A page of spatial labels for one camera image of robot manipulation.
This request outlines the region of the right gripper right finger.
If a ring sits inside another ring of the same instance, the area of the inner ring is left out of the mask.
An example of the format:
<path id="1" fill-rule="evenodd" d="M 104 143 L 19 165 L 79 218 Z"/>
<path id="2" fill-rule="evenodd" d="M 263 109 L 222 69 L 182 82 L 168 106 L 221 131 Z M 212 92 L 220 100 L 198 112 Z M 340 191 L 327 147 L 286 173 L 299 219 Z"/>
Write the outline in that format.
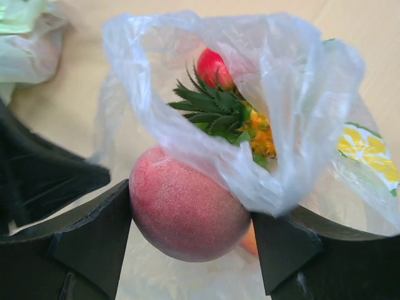
<path id="1" fill-rule="evenodd" d="M 330 221 L 302 206 L 251 214 L 272 299 L 399 299 L 399 236 Z"/>

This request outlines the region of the pink peach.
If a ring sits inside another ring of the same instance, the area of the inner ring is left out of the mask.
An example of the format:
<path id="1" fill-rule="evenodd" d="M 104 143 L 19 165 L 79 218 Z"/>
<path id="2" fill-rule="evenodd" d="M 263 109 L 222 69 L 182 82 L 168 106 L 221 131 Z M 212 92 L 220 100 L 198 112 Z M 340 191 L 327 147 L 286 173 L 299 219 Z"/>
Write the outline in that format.
<path id="1" fill-rule="evenodd" d="M 186 262 L 212 261 L 248 232 L 251 215 L 227 190 L 152 147 L 129 178 L 132 217 L 155 248 Z"/>

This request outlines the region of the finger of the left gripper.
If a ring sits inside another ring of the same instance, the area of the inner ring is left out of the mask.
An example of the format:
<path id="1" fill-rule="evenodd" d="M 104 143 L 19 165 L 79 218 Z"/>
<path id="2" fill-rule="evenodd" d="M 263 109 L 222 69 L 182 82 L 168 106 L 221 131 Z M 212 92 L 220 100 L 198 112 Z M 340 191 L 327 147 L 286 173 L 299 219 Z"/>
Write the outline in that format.
<path id="1" fill-rule="evenodd" d="M 109 170 L 31 132 L 1 105 L 1 235 L 108 185 Z"/>

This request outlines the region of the small pineapple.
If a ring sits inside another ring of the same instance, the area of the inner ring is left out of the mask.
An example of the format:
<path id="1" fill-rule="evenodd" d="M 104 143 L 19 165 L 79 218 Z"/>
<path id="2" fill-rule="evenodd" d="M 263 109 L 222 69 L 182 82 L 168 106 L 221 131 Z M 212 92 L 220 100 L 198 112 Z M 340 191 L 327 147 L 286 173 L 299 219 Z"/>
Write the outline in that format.
<path id="1" fill-rule="evenodd" d="M 171 108 L 182 111 L 182 116 L 209 136 L 220 137 L 233 145 L 247 142 L 253 161 L 264 169 L 276 159 L 271 124 L 267 117 L 255 109 L 235 86 L 225 90 L 208 86 L 197 74 L 189 76 L 194 91 L 177 82 L 173 89 L 179 102 L 169 102 Z"/>

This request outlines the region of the clear plastic fruit bag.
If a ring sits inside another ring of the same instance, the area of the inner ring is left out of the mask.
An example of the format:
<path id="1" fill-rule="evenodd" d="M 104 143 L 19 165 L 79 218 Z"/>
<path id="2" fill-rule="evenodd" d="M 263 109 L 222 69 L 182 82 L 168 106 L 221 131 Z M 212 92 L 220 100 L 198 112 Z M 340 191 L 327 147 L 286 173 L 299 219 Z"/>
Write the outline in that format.
<path id="1" fill-rule="evenodd" d="M 92 160 L 128 178 L 118 299 L 398 299 L 399 166 L 364 63 L 288 14 L 107 21 Z"/>

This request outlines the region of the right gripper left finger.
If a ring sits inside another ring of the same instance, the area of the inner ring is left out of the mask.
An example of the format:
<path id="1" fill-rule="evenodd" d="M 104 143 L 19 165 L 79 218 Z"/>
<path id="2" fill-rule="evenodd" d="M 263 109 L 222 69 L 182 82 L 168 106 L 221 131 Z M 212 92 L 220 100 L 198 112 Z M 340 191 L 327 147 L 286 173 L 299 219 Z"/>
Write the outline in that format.
<path id="1" fill-rule="evenodd" d="M 1 236 L 1 299 L 115 299 L 131 226 L 128 180 Z"/>

